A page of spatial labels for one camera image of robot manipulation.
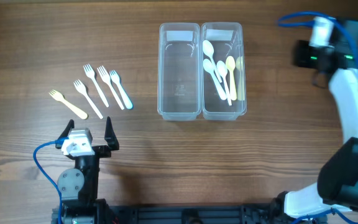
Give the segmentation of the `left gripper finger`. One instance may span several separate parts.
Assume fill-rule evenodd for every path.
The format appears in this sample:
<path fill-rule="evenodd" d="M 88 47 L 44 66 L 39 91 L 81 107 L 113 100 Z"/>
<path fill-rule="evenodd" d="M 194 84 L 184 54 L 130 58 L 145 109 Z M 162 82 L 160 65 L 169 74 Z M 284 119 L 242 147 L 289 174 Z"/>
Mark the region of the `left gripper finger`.
<path fill-rule="evenodd" d="M 71 120 L 69 120 L 66 128 L 63 130 L 61 135 L 59 135 L 58 139 L 55 141 L 56 149 L 62 148 L 64 140 L 66 140 L 68 138 L 68 135 L 73 128 L 74 128 L 74 121 L 71 119 Z"/>
<path fill-rule="evenodd" d="M 104 140 L 107 142 L 107 145 L 111 151 L 119 150 L 119 142 L 118 142 L 117 137 L 114 133 L 111 118 L 109 116 L 106 118 L 106 128 L 105 128 L 105 133 L 104 133 Z"/>

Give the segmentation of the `yellow plastic spoon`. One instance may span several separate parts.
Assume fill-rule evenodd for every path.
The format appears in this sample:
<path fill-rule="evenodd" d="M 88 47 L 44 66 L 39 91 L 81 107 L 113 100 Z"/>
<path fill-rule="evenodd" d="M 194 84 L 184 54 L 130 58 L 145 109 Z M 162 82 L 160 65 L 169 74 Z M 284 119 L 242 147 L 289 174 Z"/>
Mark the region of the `yellow plastic spoon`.
<path fill-rule="evenodd" d="M 236 83 L 234 78 L 234 69 L 236 67 L 236 62 L 233 56 L 228 56 L 226 59 L 226 68 L 229 71 L 229 92 L 231 94 L 231 100 L 237 100 L 237 90 Z"/>

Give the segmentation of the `white plastic spoon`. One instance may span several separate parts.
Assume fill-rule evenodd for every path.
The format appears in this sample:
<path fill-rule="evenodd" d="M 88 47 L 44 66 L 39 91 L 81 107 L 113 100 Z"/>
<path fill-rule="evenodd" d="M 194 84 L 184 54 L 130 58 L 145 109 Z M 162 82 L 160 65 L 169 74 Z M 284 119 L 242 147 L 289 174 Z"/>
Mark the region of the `white plastic spoon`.
<path fill-rule="evenodd" d="M 213 47 L 212 43 L 208 40 L 203 41 L 203 53 L 209 57 L 209 59 L 212 63 L 212 66 L 213 66 L 213 70 L 217 76 L 218 82 L 221 83 L 222 78 L 217 70 L 217 66 L 216 66 L 216 63 L 214 62 L 214 58 L 213 58 L 214 47 Z"/>
<path fill-rule="evenodd" d="M 225 89 L 228 105 L 232 106 L 231 95 L 230 95 L 229 87 L 228 87 L 227 80 L 226 80 L 226 76 L 227 76 L 226 64 L 221 60 L 218 61 L 217 69 L 218 69 L 218 72 L 219 72 L 221 78 L 223 79 L 224 89 Z"/>
<path fill-rule="evenodd" d="M 223 90 L 221 84 L 218 82 L 217 76 L 214 73 L 214 68 L 212 65 L 212 62 L 209 59 L 203 60 L 203 68 L 206 72 L 208 72 L 211 75 L 211 78 L 213 79 L 213 83 L 215 85 L 215 88 L 217 90 L 217 93 L 222 100 L 227 100 L 227 96 L 225 91 Z"/>

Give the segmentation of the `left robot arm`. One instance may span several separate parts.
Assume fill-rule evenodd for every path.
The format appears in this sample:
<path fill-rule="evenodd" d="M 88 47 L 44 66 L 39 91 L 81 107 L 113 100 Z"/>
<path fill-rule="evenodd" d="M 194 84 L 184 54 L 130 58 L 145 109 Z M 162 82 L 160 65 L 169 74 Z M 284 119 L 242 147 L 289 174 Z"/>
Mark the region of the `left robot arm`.
<path fill-rule="evenodd" d="M 62 202 L 52 210 L 51 223 L 119 223 L 106 200 L 98 198 L 99 160 L 110 158 L 113 151 L 119 150 L 110 117 L 106 118 L 106 145 L 93 146 L 90 130 L 76 129 L 72 119 L 59 140 L 63 142 L 55 147 L 75 166 L 64 170 L 57 180 Z"/>

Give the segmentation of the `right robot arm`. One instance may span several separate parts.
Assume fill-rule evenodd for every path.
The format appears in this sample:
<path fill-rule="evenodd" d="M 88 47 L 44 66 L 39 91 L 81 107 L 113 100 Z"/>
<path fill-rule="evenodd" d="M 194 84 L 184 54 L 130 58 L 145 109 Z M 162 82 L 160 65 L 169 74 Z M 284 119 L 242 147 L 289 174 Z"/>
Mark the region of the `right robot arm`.
<path fill-rule="evenodd" d="M 275 197 L 269 223 L 325 223 L 358 212 L 358 21 L 310 12 L 308 41 L 297 43 L 293 63 L 326 77 L 341 120 L 343 144 L 321 168 L 315 183 Z"/>

